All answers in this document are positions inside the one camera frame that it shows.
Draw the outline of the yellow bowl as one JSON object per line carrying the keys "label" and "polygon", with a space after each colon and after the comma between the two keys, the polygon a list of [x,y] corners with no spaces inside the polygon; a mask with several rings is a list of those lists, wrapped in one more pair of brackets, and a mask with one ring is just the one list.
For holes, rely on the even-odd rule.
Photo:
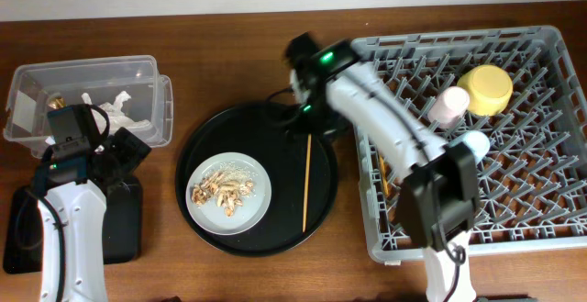
{"label": "yellow bowl", "polygon": [[503,112],[513,93],[512,78],[505,70],[490,64],[465,73],[457,86],[469,94],[468,110],[477,116],[494,116]]}

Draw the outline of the blue cup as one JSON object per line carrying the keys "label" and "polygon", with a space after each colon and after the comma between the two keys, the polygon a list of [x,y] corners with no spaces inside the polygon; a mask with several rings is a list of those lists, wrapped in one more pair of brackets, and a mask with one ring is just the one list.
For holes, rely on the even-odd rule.
{"label": "blue cup", "polygon": [[464,143],[471,150],[476,164],[479,164],[487,155],[491,146],[488,137],[479,130],[467,131],[451,141],[449,145],[455,146],[460,143]]}

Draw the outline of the grey plate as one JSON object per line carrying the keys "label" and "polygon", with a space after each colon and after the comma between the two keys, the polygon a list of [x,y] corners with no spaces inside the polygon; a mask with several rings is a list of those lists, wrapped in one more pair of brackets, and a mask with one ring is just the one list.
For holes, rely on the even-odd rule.
{"label": "grey plate", "polygon": [[[188,191],[205,174],[225,166],[244,169],[255,183],[253,195],[246,197],[243,207],[239,207],[230,218],[225,216],[224,210],[217,207],[214,201],[201,207],[193,204]],[[271,202],[271,181],[262,165],[248,155],[238,152],[220,153],[199,164],[192,172],[182,201],[187,206],[189,218],[204,231],[216,235],[235,235],[251,229],[264,217]]]}

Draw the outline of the brown snack wrapper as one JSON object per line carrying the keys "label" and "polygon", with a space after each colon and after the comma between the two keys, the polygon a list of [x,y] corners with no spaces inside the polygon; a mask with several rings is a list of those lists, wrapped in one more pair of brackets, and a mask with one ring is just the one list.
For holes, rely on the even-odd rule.
{"label": "brown snack wrapper", "polygon": [[47,106],[51,110],[58,110],[58,109],[62,109],[64,107],[66,107],[67,104],[62,96],[55,95],[55,96],[48,99]]}

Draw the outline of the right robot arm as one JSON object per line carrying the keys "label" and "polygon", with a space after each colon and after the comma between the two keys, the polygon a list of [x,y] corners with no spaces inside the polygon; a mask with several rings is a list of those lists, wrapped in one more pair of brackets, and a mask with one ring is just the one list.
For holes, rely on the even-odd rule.
{"label": "right robot arm", "polygon": [[364,129],[399,180],[395,217],[423,250],[427,299],[475,300],[469,239],[480,196],[472,150],[427,129],[347,40],[320,48],[305,33],[285,58],[299,105],[289,127],[326,135],[347,120]]}

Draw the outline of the pink cup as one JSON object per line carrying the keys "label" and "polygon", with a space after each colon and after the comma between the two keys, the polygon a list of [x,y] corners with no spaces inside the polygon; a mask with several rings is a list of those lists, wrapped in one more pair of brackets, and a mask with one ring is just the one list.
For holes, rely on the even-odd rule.
{"label": "pink cup", "polygon": [[458,86],[444,90],[427,113],[431,123],[437,122],[442,129],[454,127],[470,103],[469,93]]}

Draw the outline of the wooden chopstick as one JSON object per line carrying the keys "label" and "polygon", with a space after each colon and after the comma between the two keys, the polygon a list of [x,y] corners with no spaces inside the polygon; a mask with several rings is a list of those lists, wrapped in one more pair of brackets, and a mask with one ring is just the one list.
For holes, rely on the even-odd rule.
{"label": "wooden chopstick", "polygon": [[304,203],[303,203],[303,222],[302,232],[306,232],[307,226],[307,209],[308,209],[308,194],[309,194],[309,178],[311,167],[311,150],[312,149],[312,135],[308,134],[306,141],[306,159],[305,159],[305,181],[304,181]]}
{"label": "wooden chopstick", "polygon": [[384,158],[381,155],[379,156],[379,170],[380,170],[380,176],[381,176],[382,191],[383,191],[385,198],[388,198],[390,195],[390,191],[389,191],[389,184],[387,182],[386,163],[385,163]]}

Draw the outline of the white napkin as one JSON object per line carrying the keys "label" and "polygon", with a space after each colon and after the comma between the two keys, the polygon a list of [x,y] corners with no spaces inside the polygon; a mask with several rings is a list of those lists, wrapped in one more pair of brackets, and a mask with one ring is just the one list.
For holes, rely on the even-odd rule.
{"label": "white napkin", "polygon": [[[81,98],[86,105],[93,104],[91,97],[87,93],[83,93],[81,95]],[[120,128],[125,128],[125,129],[129,129],[129,130],[131,130],[131,129],[144,129],[144,128],[147,128],[148,125],[150,124],[150,122],[147,119],[143,119],[140,121],[134,121],[133,119],[131,119],[130,117],[127,117],[122,112],[122,107],[123,107],[124,103],[130,99],[131,99],[131,96],[126,91],[122,91],[121,93],[119,93],[116,96],[116,98],[114,100],[114,104],[106,102],[106,103],[103,103],[102,105],[99,105],[99,107],[102,110],[104,110],[108,116],[109,124],[110,124],[109,134],[116,133],[116,131]],[[104,117],[99,112],[95,111],[94,109],[92,112],[93,112],[94,120],[96,122],[98,130],[100,132],[104,132],[105,127],[106,127]]]}

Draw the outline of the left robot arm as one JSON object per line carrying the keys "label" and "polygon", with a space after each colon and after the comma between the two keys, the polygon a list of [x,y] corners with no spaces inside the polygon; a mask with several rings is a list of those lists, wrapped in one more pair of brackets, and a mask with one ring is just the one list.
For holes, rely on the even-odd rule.
{"label": "left robot arm", "polygon": [[30,194],[42,219],[42,301],[106,301],[105,261],[140,250],[143,190],[133,172],[150,147],[121,128],[49,146]]}

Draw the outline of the food scraps pile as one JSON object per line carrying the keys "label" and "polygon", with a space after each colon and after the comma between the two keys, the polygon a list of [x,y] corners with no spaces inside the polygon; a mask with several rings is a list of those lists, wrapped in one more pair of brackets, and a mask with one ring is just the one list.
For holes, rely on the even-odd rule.
{"label": "food scraps pile", "polygon": [[254,187],[251,175],[244,169],[225,166],[205,174],[188,191],[193,204],[201,207],[214,201],[230,218],[239,207],[243,207],[243,200],[253,195]]}

